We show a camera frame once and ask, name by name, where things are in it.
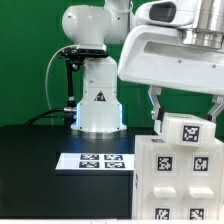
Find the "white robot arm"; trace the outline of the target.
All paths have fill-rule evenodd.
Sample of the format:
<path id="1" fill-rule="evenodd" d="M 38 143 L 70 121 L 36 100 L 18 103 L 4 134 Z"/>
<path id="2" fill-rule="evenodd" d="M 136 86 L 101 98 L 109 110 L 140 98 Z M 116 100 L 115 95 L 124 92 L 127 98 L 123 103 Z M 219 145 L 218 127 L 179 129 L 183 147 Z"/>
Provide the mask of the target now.
<path id="1" fill-rule="evenodd" d="M 69 7 L 62 27 L 73 44 L 69 71 L 84 68 L 83 98 L 71 128 L 84 133 L 125 130 L 117 81 L 145 84 L 152 119 L 165 119 L 162 88 L 211 94 L 206 118 L 224 111 L 224 0 L 155 0 L 136 11 L 128 0 Z"/>

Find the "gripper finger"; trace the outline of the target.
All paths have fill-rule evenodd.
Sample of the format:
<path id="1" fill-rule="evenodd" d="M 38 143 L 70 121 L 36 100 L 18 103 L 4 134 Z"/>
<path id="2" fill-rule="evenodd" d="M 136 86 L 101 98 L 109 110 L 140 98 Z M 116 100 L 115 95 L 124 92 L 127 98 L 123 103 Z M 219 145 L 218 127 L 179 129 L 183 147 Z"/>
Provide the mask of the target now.
<path id="1" fill-rule="evenodd" d="M 212 98 L 214 105 L 205 115 L 205 119 L 215 122 L 219 114 L 224 110 L 224 95 L 214 95 Z"/>

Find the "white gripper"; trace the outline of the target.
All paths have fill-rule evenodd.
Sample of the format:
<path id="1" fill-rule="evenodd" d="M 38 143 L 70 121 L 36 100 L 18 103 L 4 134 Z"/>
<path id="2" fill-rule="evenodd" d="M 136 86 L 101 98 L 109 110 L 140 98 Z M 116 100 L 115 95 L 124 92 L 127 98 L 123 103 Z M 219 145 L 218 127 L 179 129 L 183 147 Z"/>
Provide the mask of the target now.
<path id="1" fill-rule="evenodd" d="M 140 25 L 124 42 L 118 76 L 151 85 L 152 119 L 163 121 L 161 87 L 224 95 L 224 50 L 182 44 L 181 33 L 173 28 Z"/>

